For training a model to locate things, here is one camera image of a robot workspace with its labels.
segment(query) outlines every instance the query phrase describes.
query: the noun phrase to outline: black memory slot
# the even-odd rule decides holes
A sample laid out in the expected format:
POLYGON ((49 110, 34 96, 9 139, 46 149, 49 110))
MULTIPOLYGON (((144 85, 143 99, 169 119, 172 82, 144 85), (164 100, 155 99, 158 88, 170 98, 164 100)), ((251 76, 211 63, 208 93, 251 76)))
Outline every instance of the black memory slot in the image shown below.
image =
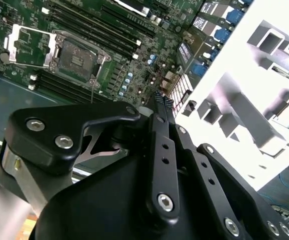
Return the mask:
POLYGON ((99 23, 98 21, 94 21, 93 20, 94 15, 88 14, 88 12, 85 10, 83 13, 81 13, 80 7, 74 6, 73 4, 69 4, 69 7, 67 8, 66 6, 55 4, 55 5, 51 5, 51 8, 53 9, 53 11, 57 11, 57 14, 59 15, 60 13, 64 13, 65 16, 67 17, 70 16, 69 17, 71 18, 70 21, 72 21, 72 18, 74 18, 75 21, 80 21, 84 25, 87 25, 89 28, 92 28, 94 31, 98 31, 101 34, 106 35, 106 37, 109 36, 111 39, 118 40, 122 46, 126 46, 132 49, 133 51, 136 51, 136 49, 138 48, 138 45, 136 43, 137 40, 132 41, 128 38, 125 38, 124 33, 122 32, 122 34, 120 35, 119 34, 120 31, 117 31, 117 28, 112 28, 112 27, 107 28, 103 26, 101 23, 99 23))
MULTIPOLYGON (((86 103, 90 103, 91 101, 91 90, 83 88, 82 86, 76 85, 71 81, 46 71, 40 72, 39 87, 40 86, 44 86, 46 88, 48 87, 49 89, 52 89, 52 91, 58 92, 63 96, 69 95, 72 99, 85 101, 86 103)), ((94 92, 93 101, 106 102, 108 99, 94 92)))
POLYGON ((121 42, 119 39, 111 36, 110 34, 101 31, 100 29, 97 29, 94 27, 94 25, 90 25, 88 23, 86 23, 85 21, 82 21, 79 18, 75 18, 73 16, 69 16, 61 11, 58 11, 56 13, 56 16, 64 19, 65 21, 69 21, 74 23, 77 26, 80 26, 82 29, 85 29, 87 32, 89 32, 90 34, 94 34, 96 35, 98 38, 101 38, 103 40, 107 40, 109 42, 111 42, 114 45, 117 45, 118 47, 120 47, 121 49, 125 49, 126 51, 131 51, 130 54, 132 55, 132 53, 134 53, 136 51, 136 48, 132 47, 129 44, 125 44, 124 42, 121 42))
MULTIPOLYGON (((77 12, 77 13, 83 15, 83 16, 86 16, 88 19, 91 19, 92 21, 97 23, 97 25, 99 25, 99 28, 101 28, 103 31, 105 29, 110 30, 110 32, 108 32, 108 33, 110 33, 111 35, 112 34, 117 35, 116 36, 117 38, 121 38, 121 36, 124 36, 121 39, 122 41, 126 41, 127 40, 128 43, 131 42, 132 44, 137 46, 136 42, 137 42, 138 38, 135 35, 127 32, 127 31, 125 31, 123 29, 117 28, 117 26, 113 25, 111 22, 108 22, 108 21, 105 21, 104 19, 101 19, 99 16, 92 14, 91 12, 83 9, 82 7, 74 5, 74 4, 70 3, 70 2, 62 2, 61 4, 66 5, 68 8, 74 10, 75 12, 77 12)), ((66 11, 65 7, 63 7, 61 5, 58 5, 57 3, 54 3, 54 6, 51 6, 51 7, 53 9, 59 8, 59 9, 61 9, 63 11, 66 11)))
POLYGON ((90 34, 90 32, 88 32, 85 29, 82 29, 81 26, 76 25, 74 22, 67 22, 64 21, 62 18, 54 16, 52 19, 54 22, 65 26, 66 29, 71 30, 72 32, 75 32, 91 41, 94 41, 104 47, 107 47, 109 49, 112 49, 113 51, 115 51, 116 53, 119 53, 122 56, 125 56, 128 59, 132 58, 132 53, 125 51, 124 49, 119 48, 117 45, 114 45, 104 39, 102 39, 101 37, 98 37, 96 35, 92 35, 90 34))
POLYGON ((151 31, 151 30, 145 28, 144 26, 137 24, 136 22, 128 19, 127 17, 123 16, 121 13, 116 12, 115 10, 107 7, 106 5, 103 5, 101 7, 101 10, 104 11, 105 13, 115 17, 116 19, 124 22, 125 24, 137 29, 139 32, 147 35, 150 38, 154 38, 156 35, 156 33, 154 31, 151 31))

